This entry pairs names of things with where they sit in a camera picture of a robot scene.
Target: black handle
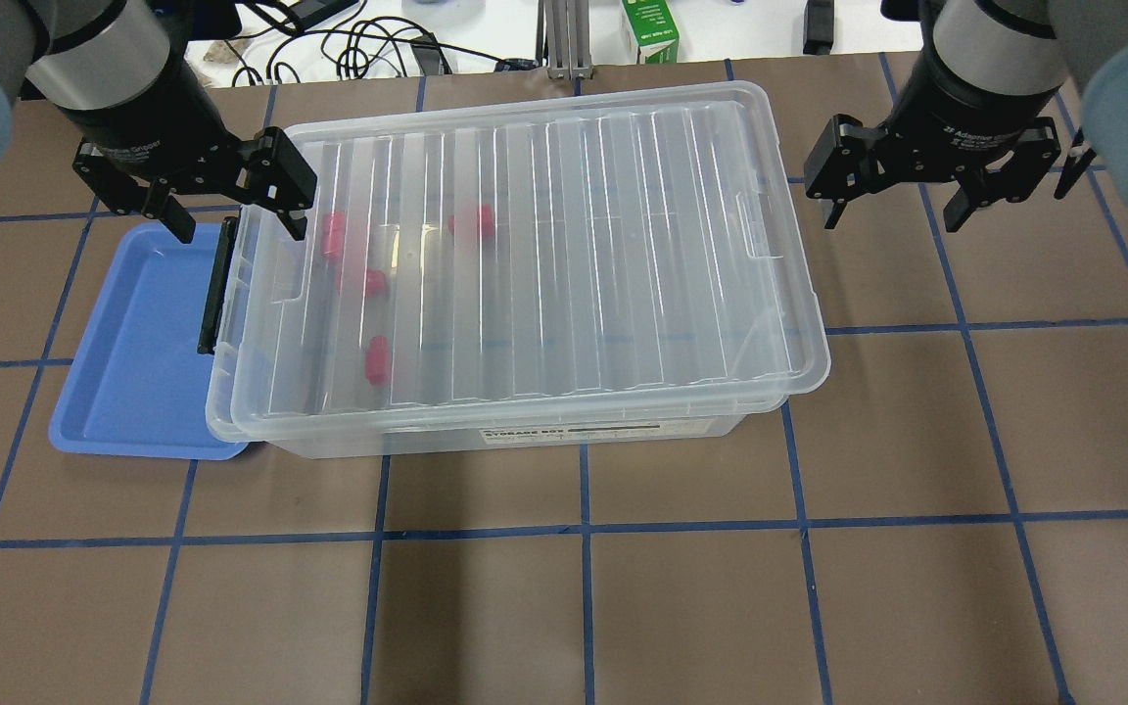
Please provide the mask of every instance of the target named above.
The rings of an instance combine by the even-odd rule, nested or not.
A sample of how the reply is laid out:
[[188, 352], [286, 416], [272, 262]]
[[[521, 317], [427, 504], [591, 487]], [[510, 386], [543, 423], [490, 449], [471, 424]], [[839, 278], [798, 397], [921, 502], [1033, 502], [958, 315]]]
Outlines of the black handle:
[[206, 307], [203, 308], [203, 327], [197, 331], [197, 351], [214, 355], [215, 335], [220, 331], [220, 312], [224, 309], [224, 285], [229, 282], [229, 266], [233, 263], [233, 240], [237, 240], [238, 219], [229, 215], [220, 223], [220, 238], [215, 244], [215, 259], [211, 263], [211, 282], [206, 285]]

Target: blue plastic tray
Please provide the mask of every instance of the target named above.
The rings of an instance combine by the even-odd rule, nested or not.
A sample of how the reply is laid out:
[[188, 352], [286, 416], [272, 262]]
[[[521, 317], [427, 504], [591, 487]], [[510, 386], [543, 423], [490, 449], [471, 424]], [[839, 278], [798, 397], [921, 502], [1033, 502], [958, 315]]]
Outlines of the blue plastic tray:
[[115, 253], [63, 385], [50, 442], [68, 452], [226, 460], [246, 442], [206, 430], [212, 356], [196, 352], [219, 227], [182, 245], [157, 223]]

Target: green box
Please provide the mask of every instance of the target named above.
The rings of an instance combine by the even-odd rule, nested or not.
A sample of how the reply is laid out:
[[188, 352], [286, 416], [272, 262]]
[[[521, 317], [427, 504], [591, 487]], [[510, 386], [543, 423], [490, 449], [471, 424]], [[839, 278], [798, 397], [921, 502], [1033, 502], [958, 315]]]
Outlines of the green box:
[[676, 63], [681, 35], [668, 11], [668, 0], [622, 0], [626, 42], [638, 63]]

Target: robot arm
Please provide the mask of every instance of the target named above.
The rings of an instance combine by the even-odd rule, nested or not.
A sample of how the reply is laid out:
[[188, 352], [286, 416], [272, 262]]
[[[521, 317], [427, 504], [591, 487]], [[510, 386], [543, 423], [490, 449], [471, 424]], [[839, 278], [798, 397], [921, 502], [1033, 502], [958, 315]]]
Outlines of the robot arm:
[[[1083, 133], [1128, 204], [1128, 3], [887, 0], [882, 11], [917, 18], [925, 46], [885, 121], [865, 129], [835, 115], [820, 134], [805, 186], [827, 227], [849, 201], [901, 182], [959, 184], [949, 232], [981, 206], [1026, 200], [1060, 155], [1056, 125], [1039, 113], [1070, 71], [1085, 87]], [[1089, 153], [1070, 157], [1057, 196], [1086, 165]]]
[[81, 130], [72, 168], [108, 209], [190, 241], [175, 196], [220, 193], [303, 237], [312, 169], [282, 130], [229, 133], [144, 0], [0, 0], [0, 156], [24, 77]]

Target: plastic storage box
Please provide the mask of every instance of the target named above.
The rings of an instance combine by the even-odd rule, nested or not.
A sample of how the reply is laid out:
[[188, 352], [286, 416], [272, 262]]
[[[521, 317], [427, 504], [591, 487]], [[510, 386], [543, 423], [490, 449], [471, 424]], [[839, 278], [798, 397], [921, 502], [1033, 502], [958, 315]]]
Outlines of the plastic storage box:
[[309, 458], [722, 435], [828, 349], [768, 98], [729, 81], [296, 125], [308, 237], [243, 210], [208, 390]]

